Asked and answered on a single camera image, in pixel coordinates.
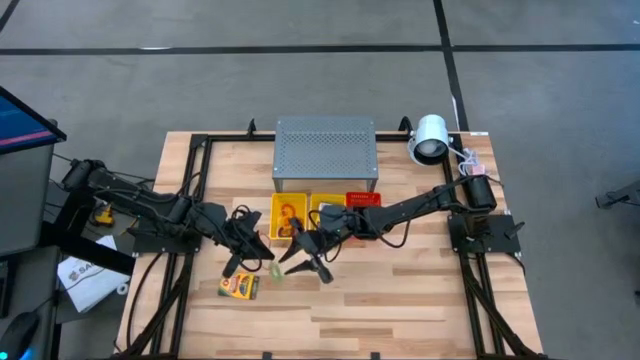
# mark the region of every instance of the computer screen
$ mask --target computer screen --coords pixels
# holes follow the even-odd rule
[[[0,154],[47,145],[66,135],[0,88]]]

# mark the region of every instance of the yellow crayon box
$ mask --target yellow crayon box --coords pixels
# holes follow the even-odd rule
[[[220,280],[218,295],[236,299],[253,300],[258,294],[260,278],[251,274],[235,274],[228,279]]]

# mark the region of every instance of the desk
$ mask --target desk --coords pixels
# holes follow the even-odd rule
[[[156,191],[174,192],[180,187],[191,135],[167,135]],[[468,133],[461,137],[463,145],[478,151],[480,161],[498,177],[489,137]],[[378,143],[377,151],[377,190],[383,205],[429,191],[445,181],[441,167],[411,162],[406,143]],[[273,143],[215,142],[210,161],[204,200],[223,204],[228,212],[240,204],[261,211],[257,229],[268,234],[274,192]],[[364,191],[359,181],[290,180],[285,185],[287,192]],[[493,191],[498,200],[496,211],[504,210],[502,189],[493,186]],[[180,357],[259,358],[263,351],[272,352],[275,358],[369,358],[371,352],[380,352],[382,358],[474,357],[460,264],[451,250],[446,217],[441,212],[413,221],[402,249],[388,248],[379,241],[346,242],[338,259],[328,264],[335,277],[329,285],[321,285],[312,273],[288,276],[276,284],[262,270],[260,290],[253,301],[217,296],[229,251],[204,239],[194,262]],[[403,231],[403,226],[398,226],[387,238],[397,243]],[[270,245],[276,258],[287,246],[275,241]],[[146,255],[136,261],[118,334],[120,347],[125,347],[132,294],[152,258]],[[133,334],[142,330],[158,306],[166,258],[163,255],[144,284]],[[282,269],[305,258],[298,254]],[[487,258],[497,307],[525,344],[542,351],[522,270],[506,255],[490,254]],[[488,322],[481,314],[487,350],[492,350]],[[170,313],[163,351],[168,350],[172,324]]]

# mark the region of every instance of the red object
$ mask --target red object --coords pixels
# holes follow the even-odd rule
[[[365,192],[348,192],[347,207],[380,206],[382,204],[380,194]]]

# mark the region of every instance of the gray perforated metal box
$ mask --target gray perforated metal box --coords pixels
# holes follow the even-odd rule
[[[285,179],[378,180],[373,119],[366,116],[286,116],[278,118],[273,182]]]

